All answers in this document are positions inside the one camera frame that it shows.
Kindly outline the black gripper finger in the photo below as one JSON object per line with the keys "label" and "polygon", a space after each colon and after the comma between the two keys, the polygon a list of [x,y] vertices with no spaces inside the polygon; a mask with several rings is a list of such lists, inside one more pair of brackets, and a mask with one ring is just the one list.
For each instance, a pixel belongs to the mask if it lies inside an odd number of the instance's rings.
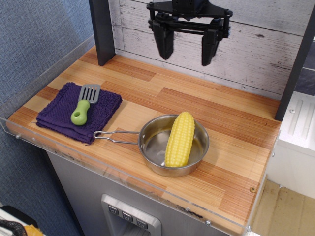
{"label": "black gripper finger", "polygon": [[153,23],[153,32],[159,55],[164,60],[169,59],[174,49],[174,32],[162,26],[160,23]]}
{"label": "black gripper finger", "polygon": [[215,56],[220,42],[220,33],[217,29],[208,29],[202,37],[202,66],[207,66],[211,63]]}

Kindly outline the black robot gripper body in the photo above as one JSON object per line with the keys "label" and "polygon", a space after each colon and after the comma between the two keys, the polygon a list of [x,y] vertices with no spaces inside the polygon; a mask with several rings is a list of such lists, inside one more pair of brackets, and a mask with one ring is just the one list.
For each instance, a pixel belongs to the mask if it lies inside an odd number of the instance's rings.
{"label": "black robot gripper body", "polygon": [[230,36],[229,21],[233,12],[208,0],[154,0],[146,8],[150,12],[151,29],[159,26],[163,31],[199,35],[213,30],[219,39]]}

